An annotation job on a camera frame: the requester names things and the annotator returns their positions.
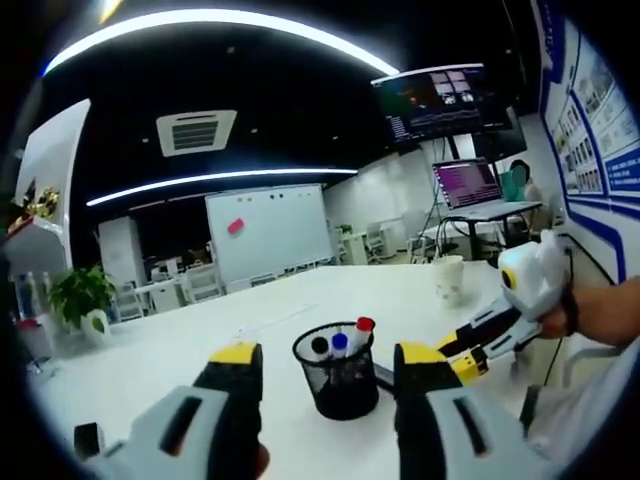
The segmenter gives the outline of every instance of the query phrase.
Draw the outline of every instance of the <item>black ceiling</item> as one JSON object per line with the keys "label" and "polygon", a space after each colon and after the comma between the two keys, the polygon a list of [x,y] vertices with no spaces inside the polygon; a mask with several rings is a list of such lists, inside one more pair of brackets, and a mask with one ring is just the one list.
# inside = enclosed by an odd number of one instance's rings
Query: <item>black ceiling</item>
{"label": "black ceiling", "polygon": [[[203,2],[178,3],[185,8]],[[147,5],[153,5],[153,11],[176,8],[176,2],[129,1],[111,22],[152,11]],[[484,62],[504,98],[527,113],[537,99],[538,41],[528,2],[507,2],[510,17],[504,5],[501,0],[399,0],[380,6],[361,0],[272,0],[216,2],[215,7],[306,23],[355,43],[401,71]],[[341,52],[264,28],[161,27],[109,41],[51,72],[44,79],[39,123],[83,98],[92,101],[74,172],[78,206],[125,188],[209,172],[358,168],[393,149],[369,85],[380,76]],[[224,151],[162,156],[157,117],[213,109],[238,111]],[[191,184],[90,210],[104,218],[162,198],[255,185],[255,180]]]}

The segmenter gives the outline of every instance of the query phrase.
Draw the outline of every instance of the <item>black marker cap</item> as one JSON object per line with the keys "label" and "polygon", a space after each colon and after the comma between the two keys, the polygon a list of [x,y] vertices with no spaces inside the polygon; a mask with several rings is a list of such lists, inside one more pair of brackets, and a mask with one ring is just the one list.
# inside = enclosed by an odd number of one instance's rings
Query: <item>black marker cap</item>
{"label": "black marker cap", "polygon": [[316,337],[311,342],[311,349],[318,355],[329,351],[329,342],[324,337]]}

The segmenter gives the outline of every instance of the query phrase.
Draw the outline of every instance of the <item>tv screen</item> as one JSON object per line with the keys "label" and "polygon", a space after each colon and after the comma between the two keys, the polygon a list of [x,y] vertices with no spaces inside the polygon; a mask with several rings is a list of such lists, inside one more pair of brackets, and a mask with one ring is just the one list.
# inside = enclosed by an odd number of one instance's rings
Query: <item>tv screen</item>
{"label": "tv screen", "polygon": [[495,162],[522,153],[527,149],[527,142],[524,139],[515,110],[509,107],[507,115],[511,123],[510,129],[473,135],[473,146],[477,157],[484,157],[490,162]]}
{"label": "tv screen", "polygon": [[371,85],[396,143],[508,126],[504,106],[480,63],[405,72]]}

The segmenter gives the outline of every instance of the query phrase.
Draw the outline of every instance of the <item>monitor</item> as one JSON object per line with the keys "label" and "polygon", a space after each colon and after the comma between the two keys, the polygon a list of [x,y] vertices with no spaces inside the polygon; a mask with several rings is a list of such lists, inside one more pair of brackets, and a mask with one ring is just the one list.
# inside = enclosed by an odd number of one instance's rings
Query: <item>monitor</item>
{"label": "monitor", "polygon": [[509,125],[481,63],[404,72],[371,85],[396,143]]}
{"label": "monitor", "polygon": [[484,159],[436,163],[433,170],[450,209],[501,198],[498,182]]}
{"label": "monitor", "polygon": [[520,121],[512,107],[507,108],[507,116],[511,124],[510,129],[473,135],[473,146],[477,157],[495,162],[527,150],[527,142],[524,139]]}

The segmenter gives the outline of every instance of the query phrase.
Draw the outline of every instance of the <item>curved led light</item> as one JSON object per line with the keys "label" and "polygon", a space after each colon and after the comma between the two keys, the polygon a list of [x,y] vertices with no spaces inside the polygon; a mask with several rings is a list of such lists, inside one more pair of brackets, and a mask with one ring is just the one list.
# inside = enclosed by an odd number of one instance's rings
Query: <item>curved led light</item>
{"label": "curved led light", "polygon": [[142,185],[141,187],[130,188],[123,190],[122,192],[112,193],[105,195],[104,197],[95,198],[87,202],[88,207],[93,207],[100,203],[108,202],[109,200],[115,200],[116,198],[126,197],[127,195],[133,195],[134,193],[146,192],[148,190],[155,190],[158,188],[170,187],[172,185],[181,185],[183,183],[193,182],[206,182],[208,180],[219,180],[221,178],[237,178],[237,177],[253,177],[258,175],[300,175],[300,174],[325,174],[335,173],[342,175],[355,175],[357,170],[347,170],[338,168],[280,168],[277,170],[249,170],[246,172],[226,172],[226,173],[212,173],[209,175],[198,175],[196,177],[175,178],[173,180],[165,180],[164,182],[150,183],[149,185]]}
{"label": "curved led light", "polygon": [[102,13],[100,14],[99,20],[100,25],[109,20],[111,15],[116,13],[116,10],[122,2],[123,0],[103,0]]}
{"label": "curved led light", "polygon": [[161,25],[173,25],[178,23],[195,23],[195,22],[217,22],[217,23],[235,23],[240,25],[253,25],[256,27],[271,28],[281,32],[292,33],[301,37],[314,40],[329,47],[340,50],[341,52],[351,55],[364,63],[371,65],[386,75],[396,75],[399,70],[393,68],[388,63],[383,62],[378,57],[371,55],[369,52],[360,47],[353,45],[346,40],[323,32],[317,28],[309,27],[302,23],[286,20],[284,18],[272,17],[253,12],[242,12],[239,10],[222,10],[214,8],[189,9],[189,10],[172,10],[168,12],[151,13],[141,17],[125,20],[114,25],[110,25],[102,30],[92,33],[88,37],[79,40],[71,46],[65,48],[56,55],[49,63],[44,75],[63,62],[89,50],[96,45],[111,40],[112,38],[126,35],[127,33],[144,30],[146,28],[159,27]]}

